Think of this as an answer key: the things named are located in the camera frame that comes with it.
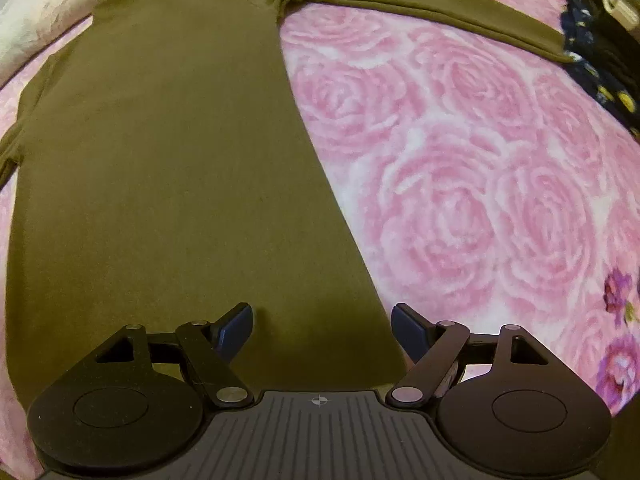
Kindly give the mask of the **dark floral clothes pile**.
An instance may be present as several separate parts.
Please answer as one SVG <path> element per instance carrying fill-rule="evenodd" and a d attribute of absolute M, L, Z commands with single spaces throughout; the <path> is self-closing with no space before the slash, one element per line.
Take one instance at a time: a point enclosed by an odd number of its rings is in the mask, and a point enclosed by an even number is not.
<path fill-rule="evenodd" d="M 639 43 L 605 11 L 603 0 L 566 0 L 561 14 L 567 73 L 639 137 Z"/>

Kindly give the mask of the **olive green shirt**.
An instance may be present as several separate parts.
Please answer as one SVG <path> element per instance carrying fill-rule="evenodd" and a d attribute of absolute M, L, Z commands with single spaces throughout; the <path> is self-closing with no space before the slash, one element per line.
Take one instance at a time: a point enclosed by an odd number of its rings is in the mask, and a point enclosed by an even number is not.
<path fill-rule="evenodd" d="M 255 389 L 369 389 L 405 369 L 300 117 L 279 29 L 307 3 L 415 16 L 556 62 L 562 37 L 495 0 L 105 0 L 23 90 L 6 362 L 17 399 L 123 325 L 246 301 Z"/>

